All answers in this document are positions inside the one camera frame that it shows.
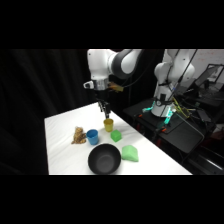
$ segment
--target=wire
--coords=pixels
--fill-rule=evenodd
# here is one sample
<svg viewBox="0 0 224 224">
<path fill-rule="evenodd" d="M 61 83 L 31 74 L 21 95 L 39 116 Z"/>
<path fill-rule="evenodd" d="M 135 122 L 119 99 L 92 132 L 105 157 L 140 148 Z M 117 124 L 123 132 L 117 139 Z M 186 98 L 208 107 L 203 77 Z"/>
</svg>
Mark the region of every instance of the wire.
<svg viewBox="0 0 224 224">
<path fill-rule="evenodd" d="M 200 132 L 198 131 L 195 127 L 193 127 L 191 124 L 189 124 L 185 119 L 183 119 L 179 114 L 176 113 L 176 115 L 182 119 L 185 123 L 187 123 L 190 127 L 192 127 L 195 131 L 197 131 L 201 136 L 202 136 L 202 139 L 201 141 L 191 150 L 191 152 L 182 160 L 181 164 L 183 165 L 184 161 L 190 156 L 190 154 L 193 152 L 194 149 L 196 149 L 205 139 L 205 136 Z"/>
<path fill-rule="evenodd" d="M 220 89 L 218 89 L 216 86 L 211 86 L 212 88 L 216 88 L 218 91 L 220 91 Z"/>
<path fill-rule="evenodd" d="M 177 100 L 173 97 L 173 100 L 174 100 L 174 103 L 177 105 L 176 106 L 176 110 L 177 110 L 177 112 L 179 112 L 179 113 L 182 113 L 186 118 L 189 118 L 189 116 L 187 116 L 184 112 L 183 112 L 183 110 L 182 110 L 182 108 L 180 107 L 180 105 L 179 105 L 179 103 L 177 102 Z"/>
<path fill-rule="evenodd" d="M 192 58 L 191 58 L 190 62 L 188 63 L 188 65 L 187 65 L 186 69 L 184 70 L 183 75 L 179 78 L 179 80 L 177 81 L 177 83 L 174 85 L 174 91 L 172 92 L 172 94 L 171 94 L 171 96 L 170 96 L 170 98 L 169 98 L 169 100 L 168 100 L 168 101 L 170 101 L 170 99 L 172 99 L 172 97 L 173 97 L 174 93 L 176 92 L 176 87 L 177 87 L 177 85 L 178 85 L 179 83 L 181 83 L 181 81 L 182 81 L 182 79 L 183 79 L 183 77 L 184 77 L 184 75 L 185 75 L 185 73 L 186 73 L 186 71 L 187 71 L 188 67 L 190 66 L 191 62 L 193 61 L 194 56 L 196 55 L 197 51 L 198 51 L 198 49 L 196 49 L 196 50 L 195 50 L 195 52 L 194 52 L 194 54 L 193 54 L 193 56 L 192 56 Z"/>
<path fill-rule="evenodd" d="M 185 119 L 183 119 L 178 113 L 176 113 L 176 115 L 180 118 L 180 119 L 182 119 L 184 122 L 186 122 L 189 126 L 191 126 L 195 131 L 197 131 L 201 136 L 202 136 L 202 140 L 201 140 L 201 142 L 205 139 L 205 136 L 198 130 L 198 129 L 196 129 L 194 126 L 192 126 L 191 124 L 189 124 Z"/>
<path fill-rule="evenodd" d="M 184 101 L 187 105 L 189 105 L 189 106 L 191 106 L 191 107 L 195 107 L 195 108 L 197 108 L 197 109 L 203 110 L 203 109 L 202 109 L 202 108 L 200 108 L 200 107 L 197 107 L 197 106 L 195 106 L 195 105 L 192 105 L 192 104 L 190 104 L 190 103 L 186 102 L 186 100 L 185 100 L 185 99 L 183 99 L 183 101 Z"/>
<path fill-rule="evenodd" d="M 127 88 L 127 87 L 130 87 L 132 85 L 134 85 L 136 82 L 138 82 L 142 77 L 143 75 L 146 73 L 146 71 L 148 70 L 148 68 L 151 66 L 152 62 L 154 61 L 154 59 L 156 58 L 157 54 L 154 56 L 154 58 L 151 60 L 151 62 L 149 63 L 149 66 L 144 70 L 144 72 L 142 73 L 142 75 L 136 80 L 134 81 L 132 84 L 128 85 L 128 86 L 123 86 L 123 88 Z"/>
<path fill-rule="evenodd" d="M 130 79 L 130 77 L 128 79 L 126 79 L 125 82 L 121 86 L 123 86 L 129 79 Z"/>
</svg>

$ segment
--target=green gem-shaped block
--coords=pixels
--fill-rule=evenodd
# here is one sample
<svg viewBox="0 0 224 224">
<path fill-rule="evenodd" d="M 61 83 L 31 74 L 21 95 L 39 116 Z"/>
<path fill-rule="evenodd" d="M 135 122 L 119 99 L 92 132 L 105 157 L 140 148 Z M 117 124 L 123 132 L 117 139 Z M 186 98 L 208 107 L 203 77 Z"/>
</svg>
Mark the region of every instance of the green gem-shaped block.
<svg viewBox="0 0 224 224">
<path fill-rule="evenodd" d="M 121 158 L 123 160 L 129 160 L 133 162 L 139 162 L 138 150 L 132 145 L 128 145 L 122 148 Z"/>
<path fill-rule="evenodd" d="M 111 138 L 115 141 L 118 142 L 122 139 L 121 133 L 118 130 L 115 130 L 111 133 Z"/>
</svg>

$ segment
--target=black bowl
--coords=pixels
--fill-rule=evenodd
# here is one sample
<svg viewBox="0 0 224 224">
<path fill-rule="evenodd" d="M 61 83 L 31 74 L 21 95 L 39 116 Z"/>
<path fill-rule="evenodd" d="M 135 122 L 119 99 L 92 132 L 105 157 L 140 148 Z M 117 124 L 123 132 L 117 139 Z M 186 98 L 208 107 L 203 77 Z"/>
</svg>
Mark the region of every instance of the black bowl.
<svg viewBox="0 0 224 224">
<path fill-rule="evenodd" d="M 88 164 L 95 174 L 112 174 L 121 164 L 120 151 L 113 145 L 99 145 L 90 153 Z"/>
</svg>

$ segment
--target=table surface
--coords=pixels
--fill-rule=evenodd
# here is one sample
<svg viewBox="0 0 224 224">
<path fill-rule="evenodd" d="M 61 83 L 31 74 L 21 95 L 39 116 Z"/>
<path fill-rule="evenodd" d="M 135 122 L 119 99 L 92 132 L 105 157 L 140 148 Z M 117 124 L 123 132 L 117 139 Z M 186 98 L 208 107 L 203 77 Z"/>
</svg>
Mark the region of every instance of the table surface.
<svg viewBox="0 0 224 224">
<path fill-rule="evenodd" d="M 50 175 L 94 175 L 88 166 L 88 156 L 96 147 L 87 141 L 82 145 L 72 145 L 75 127 L 83 127 L 84 132 L 96 129 L 99 144 L 108 143 L 122 147 L 133 145 L 138 149 L 139 162 L 121 161 L 116 175 L 191 175 L 185 168 L 166 155 L 157 146 L 111 112 L 114 130 L 122 133 L 122 140 L 115 143 L 110 133 L 104 129 L 104 113 L 98 104 L 91 104 L 73 111 L 45 119 L 48 168 Z"/>
<path fill-rule="evenodd" d="M 151 99 L 145 100 L 143 102 L 140 102 L 139 104 L 136 104 L 132 107 L 125 109 L 124 113 L 126 113 L 130 117 L 133 117 L 134 115 L 138 113 L 142 113 L 143 108 L 151 107 L 152 103 L 153 103 L 153 100 Z M 146 121 L 144 119 L 144 116 L 136 120 L 139 123 L 141 123 L 143 126 L 148 128 L 149 130 L 151 131 L 155 130 L 155 126 L 149 123 L 148 119 Z M 199 131 L 201 131 L 202 134 L 206 134 L 207 132 L 206 128 L 201 128 L 195 125 L 189 119 L 187 120 L 187 122 L 189 122 L 192 126 L 194 126 Z M 170 133 L 168 134 L 160 133 L 159 136 L 185 153 L 189 153 L 202 140 L 202 136 L 185 122 L 180 124 Z"/>
</svg>

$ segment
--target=white table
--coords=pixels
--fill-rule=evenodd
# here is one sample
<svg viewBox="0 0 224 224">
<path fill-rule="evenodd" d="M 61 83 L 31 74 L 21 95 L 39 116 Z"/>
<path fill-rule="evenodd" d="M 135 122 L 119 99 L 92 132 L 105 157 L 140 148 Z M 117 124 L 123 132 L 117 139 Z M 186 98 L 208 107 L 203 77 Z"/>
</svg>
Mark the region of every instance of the white table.
<svg viewBox="0 0 224 224">
<path fill-rule="evenodd" d="M 96 147 L 87 140 L 82 145 L 71 145 L 75 127 L 83 127 L 86 133 L 90 129 L 99 131 L 99 144 L 109 143 L 120 152 L 122 147 L 133 145 L 138 149 L 139 162 L 121 161 L 118 175 L 191 175 L 176 161 L 166 155 L 157 146 L 139 134 L 113 112 L 114 130 L 122 133 L 122 140 L 115 143 L 110 133 L 104 129 L 104 113 L 98 104 L 91 104 L 73 111 L 45 119 L 45 131 L 50 175 L 93 175 L 88 166 L 88 156 Z"/>
</svg>

